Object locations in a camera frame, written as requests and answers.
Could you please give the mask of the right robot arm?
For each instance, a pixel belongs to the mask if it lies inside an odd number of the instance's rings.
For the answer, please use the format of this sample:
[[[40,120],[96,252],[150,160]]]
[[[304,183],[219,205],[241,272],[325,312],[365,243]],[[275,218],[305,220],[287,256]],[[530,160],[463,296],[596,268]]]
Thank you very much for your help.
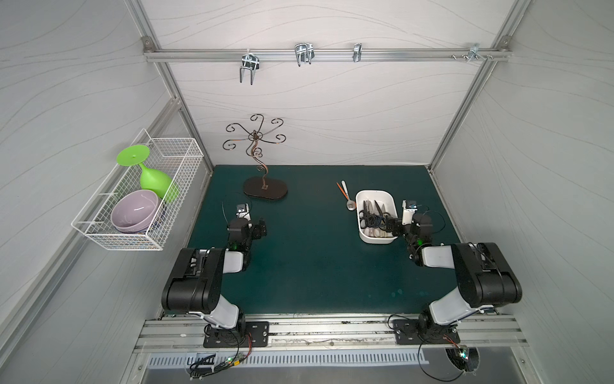
[[[422,331],[451,327],[484,310],[493,310],[522,299],[522,288],[496,243],[431,243],[433,225],[427,214],[410,219],[388,217],[385,229],[404,238],[409,258],[419,267],[453,270],[457,286],[431,302],[418,318]]]

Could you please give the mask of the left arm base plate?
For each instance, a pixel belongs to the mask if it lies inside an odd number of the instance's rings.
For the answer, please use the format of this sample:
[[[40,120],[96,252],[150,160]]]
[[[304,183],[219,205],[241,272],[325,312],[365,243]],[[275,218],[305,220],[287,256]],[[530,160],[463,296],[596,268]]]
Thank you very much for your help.
[[[202,346],[204,348],[247,348],[267,347],[269,344],[269,322],[240,323],[233,329],[206,326]]]

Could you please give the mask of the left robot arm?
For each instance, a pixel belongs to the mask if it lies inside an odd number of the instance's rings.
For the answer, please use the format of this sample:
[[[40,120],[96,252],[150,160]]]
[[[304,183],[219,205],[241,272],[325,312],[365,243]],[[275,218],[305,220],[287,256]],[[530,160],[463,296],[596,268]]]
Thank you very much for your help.
[[[161,307],[167,313],[196,316],[214,329],[244,335],[245,315],[222,295],[223,277],[248,269],[253,242],[267,236],[267,227],[263,219],[254,223],[236,218],[227,231],[223,248],[179,251],[161,293]]]

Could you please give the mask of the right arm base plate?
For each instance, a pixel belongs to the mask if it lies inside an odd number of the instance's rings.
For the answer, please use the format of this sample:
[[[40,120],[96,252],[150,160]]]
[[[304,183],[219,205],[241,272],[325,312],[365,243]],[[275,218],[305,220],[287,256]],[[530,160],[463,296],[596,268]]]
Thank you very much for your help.
[[[455,326],[441,326],[420,319],[398,318],[391,322],[395,342],[402,346],[460,344]]]

